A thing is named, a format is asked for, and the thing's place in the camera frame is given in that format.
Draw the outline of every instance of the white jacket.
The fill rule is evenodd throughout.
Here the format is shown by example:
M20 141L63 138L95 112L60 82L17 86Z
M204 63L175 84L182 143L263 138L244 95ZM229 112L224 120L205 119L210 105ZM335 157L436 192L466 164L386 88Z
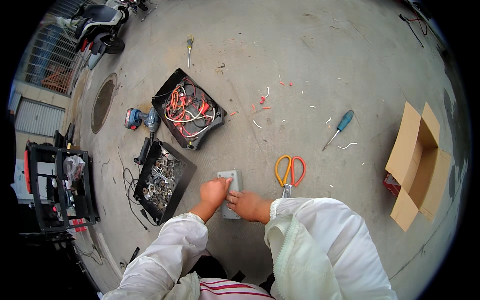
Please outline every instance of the white jacket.
M172 218L128 265L104 300L200 297L196 273L208 230L192 213ZM364 220L331 198L275 200L265 243L272 251L277 299L397 299Z

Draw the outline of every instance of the scissors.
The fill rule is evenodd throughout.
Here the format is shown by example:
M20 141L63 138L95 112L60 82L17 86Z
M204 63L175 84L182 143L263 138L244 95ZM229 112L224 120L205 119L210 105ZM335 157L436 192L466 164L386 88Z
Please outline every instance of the scissors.
M278 164L280 164L280 161L282 161L282 159L284 159L284 158L288 158L288 166L287 166L287 171L285 172L285 177L283 178L283 181L282 181L280 176L278 175ZM297 182L295 182L295 159L298 159L303 165L303 173L302 173L299 181L297 181ZM287 184L287 178L288 178L288 174L290 173L290 169L292 170L292 183ZM278 182L280 182L280 185L283 187L283 194L282 194L283 199L288 199L288 198L291 197L292 187L298 187L300 182L303 180L303 177L305 177L306 172L307 172L307 165L305 164L305 161L303 160L303 158L301 158L299 156L291 158L288 155L284 155L276 161L275 176L276 176L276 179L278 180Z

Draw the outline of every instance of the orange scissor handle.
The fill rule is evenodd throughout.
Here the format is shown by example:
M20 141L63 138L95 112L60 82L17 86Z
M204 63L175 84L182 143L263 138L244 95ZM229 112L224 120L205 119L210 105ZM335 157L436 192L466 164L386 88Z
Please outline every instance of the orange scissor handle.
M278 164L280 164L280 161L282 161L282 159L284 158L288 158L288 166L287 166L287 171L285 172L285 177L283 178L283 181L281 180L279 174L278 174ZM290 168L292 167L292 158L289 157L288 155L284 155L282 156L281 158L279 158L277 161L276 161L276 164L275 164L275 176L276 176L276 179L278 180L278 182L280 182L280 185L282 187L284 187L284 185L287 183L287 177L288 177L288 174L290 173Z
M299 161L301 161L301 164L303 165L303 173L302 173L299 181L297 181L297 182L295 182L295 159L298 159ZM290 164L291 164L291 168L292 168L292 183L291 183L291 185L293 185L294 187L298 187L300 182L303 180L303 177L305 177L305 173L307 173L307 165L305 164L305 161L303 160L303 158L301 158L299 156L296 156L296 157L292 158L292 161L291 161Z

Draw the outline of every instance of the hand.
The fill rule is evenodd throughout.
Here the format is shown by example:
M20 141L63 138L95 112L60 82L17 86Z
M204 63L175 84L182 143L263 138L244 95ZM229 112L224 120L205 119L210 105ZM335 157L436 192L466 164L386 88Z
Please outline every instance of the hand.
M267 224L270 221L270 205L273 200L267 200L254 192L230 191L227 196L227 207L249 222Z
M233 178L226 180L220 177L202 184L200 186L202 200L190 212L199 216L206 223L227 197L227 191L232 181Z

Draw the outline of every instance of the blue screwdriver handle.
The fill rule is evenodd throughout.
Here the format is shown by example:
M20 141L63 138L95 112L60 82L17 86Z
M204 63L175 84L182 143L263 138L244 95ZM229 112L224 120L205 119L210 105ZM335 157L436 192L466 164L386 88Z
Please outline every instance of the blue screwdriver handle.
M345 116L343 116L342 121L338 125L337 129L340 130L340 131L343 131L345 129L345 127L348 125L348 123L350 123L350 121L352 121L352 118L353 118L353 110L349 110L345 114Z

